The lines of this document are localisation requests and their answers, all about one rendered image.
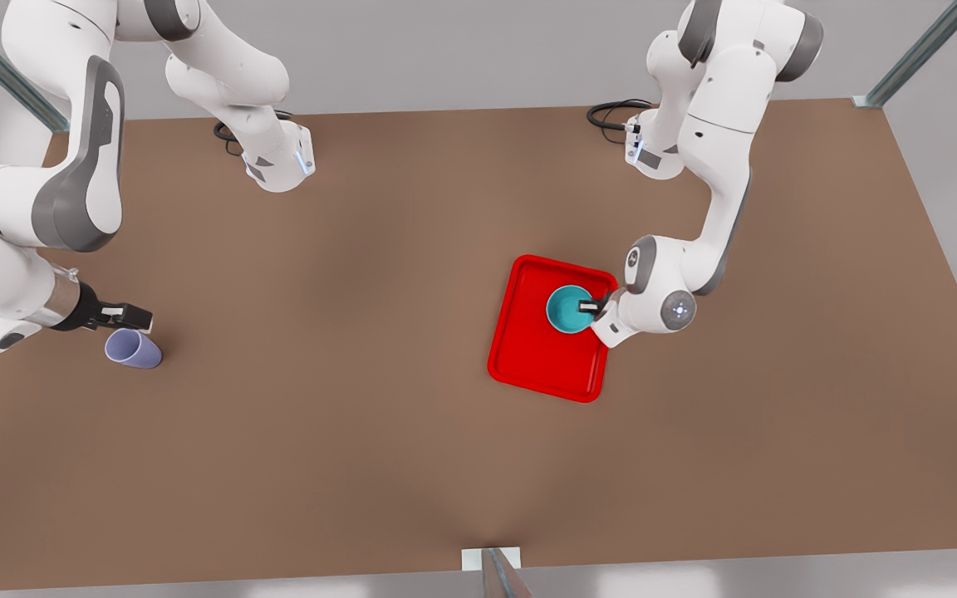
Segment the teal bowl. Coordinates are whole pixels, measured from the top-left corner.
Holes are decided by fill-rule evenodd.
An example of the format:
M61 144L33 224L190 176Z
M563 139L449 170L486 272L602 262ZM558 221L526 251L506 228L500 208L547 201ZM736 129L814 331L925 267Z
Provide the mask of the teal bowl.
M580 311L581 301L597 301L585 288L566 285L548 296L546 315L554 329L565 334L576 334L591 326L597 311Z

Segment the lavender cup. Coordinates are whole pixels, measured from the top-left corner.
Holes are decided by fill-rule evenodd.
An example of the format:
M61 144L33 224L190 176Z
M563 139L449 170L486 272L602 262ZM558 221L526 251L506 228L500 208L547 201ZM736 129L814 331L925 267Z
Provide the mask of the lavender cup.
M160 348L144 333L131 329L119 329L106 338L104 353L107 359L117 364L152 370L162 363Z

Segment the red tray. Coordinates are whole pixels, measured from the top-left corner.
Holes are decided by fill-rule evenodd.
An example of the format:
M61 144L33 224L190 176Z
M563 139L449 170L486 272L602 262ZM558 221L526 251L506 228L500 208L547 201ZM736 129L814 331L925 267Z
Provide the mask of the red tray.
M548 322L548 296L566 285L601 298L616 289L616 278L539 255L520 255L513 262L487 370L505 384L589 404L600 396L608 349L590 326L565 334Z

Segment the silver frame post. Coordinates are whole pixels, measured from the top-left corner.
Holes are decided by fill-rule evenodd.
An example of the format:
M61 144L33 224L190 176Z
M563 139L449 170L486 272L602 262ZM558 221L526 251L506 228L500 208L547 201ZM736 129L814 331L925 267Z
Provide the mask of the silver frame post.
M949 6L865 95L853 96L858 109L882 109L957 32L957 0Z
M520 575L519 547L462 550L462 571L481 571L483 598L534 598Z
M0 86L51 133L67 133L67 119L22 73L0 54Z

